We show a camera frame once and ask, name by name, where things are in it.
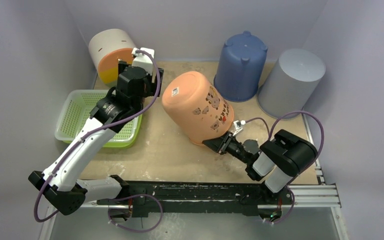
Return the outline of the orange printed plastic bucket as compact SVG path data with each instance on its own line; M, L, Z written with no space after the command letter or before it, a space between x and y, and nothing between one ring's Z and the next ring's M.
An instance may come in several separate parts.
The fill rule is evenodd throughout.
M168 84L161 99L163 109L189 140L197 145L228 132L233 107L198 71L188 71Z

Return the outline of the green plastic tray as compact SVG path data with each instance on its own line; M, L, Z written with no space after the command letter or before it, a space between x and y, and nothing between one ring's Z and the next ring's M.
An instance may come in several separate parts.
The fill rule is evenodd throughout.
M85 125L89 117L84 115L76 123L73 118L70 121L63 120L55 131L55 138L65 143L71 143L75 137L80 133L81 129ZM104 147L105 148L128 148L136 140L140 126L142 123L142 116L138 116L130 122L126 123L122 130L117 133L111 140L109 140Z

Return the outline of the white perforated plastic basket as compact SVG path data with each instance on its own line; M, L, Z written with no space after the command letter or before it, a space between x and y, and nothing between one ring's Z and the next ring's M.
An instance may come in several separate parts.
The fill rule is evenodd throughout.
M89 117L91 110L100 99L106 96L107 92L105 89L79 89L72 91L64 102L56 129L63 120L70 121L70 119L74 119L74 123L76 123L84 115Z

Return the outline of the blue plastic bucket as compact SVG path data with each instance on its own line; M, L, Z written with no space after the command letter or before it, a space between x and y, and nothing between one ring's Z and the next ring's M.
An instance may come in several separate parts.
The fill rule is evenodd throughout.
M245 102L256 95L267 53L267 45L247 30L224 42L213 80L224 99Z

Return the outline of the grey plastic bucket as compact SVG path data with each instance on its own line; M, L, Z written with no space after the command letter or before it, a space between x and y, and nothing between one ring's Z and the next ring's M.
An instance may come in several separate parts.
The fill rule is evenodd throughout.
M259 88L257 102L273 118L302 110L325 73L325 63L313 52L285 50Z

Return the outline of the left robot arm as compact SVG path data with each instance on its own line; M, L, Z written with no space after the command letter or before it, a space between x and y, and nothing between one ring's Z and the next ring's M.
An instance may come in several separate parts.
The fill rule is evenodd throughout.
M164 70L151 58L151 71L137 63L118 63L118 83L89 114L80 133L49 167L33 171L29 182L38 190L33 217L45 222L56 213L70 215L85 202L132 199L129 184L118 175L82 180L82 171L98 151L133 119L144 114L160 95Z

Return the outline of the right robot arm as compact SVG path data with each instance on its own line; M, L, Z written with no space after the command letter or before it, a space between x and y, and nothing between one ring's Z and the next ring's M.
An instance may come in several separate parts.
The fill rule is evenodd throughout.
M268 204L280 198L293 179L304 172L318 156L318 150L309 141L284 129L262 145L240 143L229 133L219 153L228 153L246 164L250 179L263 181L260 196Z

